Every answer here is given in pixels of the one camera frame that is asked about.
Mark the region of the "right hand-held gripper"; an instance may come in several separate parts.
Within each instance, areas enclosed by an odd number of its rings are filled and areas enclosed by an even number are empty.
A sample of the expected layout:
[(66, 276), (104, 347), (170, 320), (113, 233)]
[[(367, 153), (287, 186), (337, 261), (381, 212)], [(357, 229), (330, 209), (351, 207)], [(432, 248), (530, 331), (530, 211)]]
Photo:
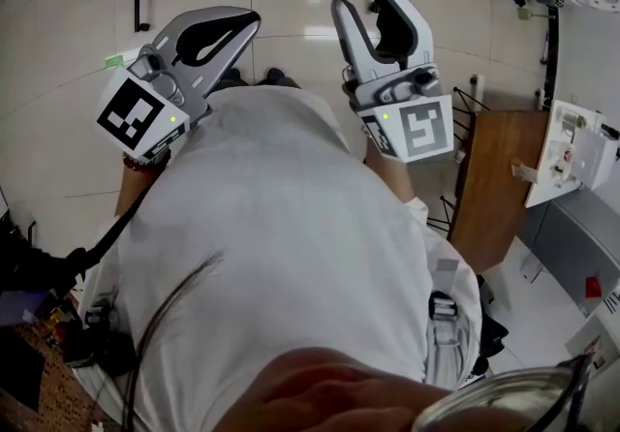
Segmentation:
[(374, 48), (357, 9), (332, 0), (331, 15), (349, 64), (343, 89), (382, 156), (402, 163), (453, 150), (451, 96), (442, 92), (429, 24), (409, 0), (374, 0)]

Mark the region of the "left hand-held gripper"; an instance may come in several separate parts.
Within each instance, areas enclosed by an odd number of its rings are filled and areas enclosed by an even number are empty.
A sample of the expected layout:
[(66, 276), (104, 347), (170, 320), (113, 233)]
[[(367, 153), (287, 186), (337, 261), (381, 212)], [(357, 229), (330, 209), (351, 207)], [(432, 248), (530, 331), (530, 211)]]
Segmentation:
[(209, 113), (206, 96), (260, 24), (258, 13), (238, 7), (178, 15), (132, 64), (115, 71), (96, 109), (97, 128), (131, 159), (158, 160)]

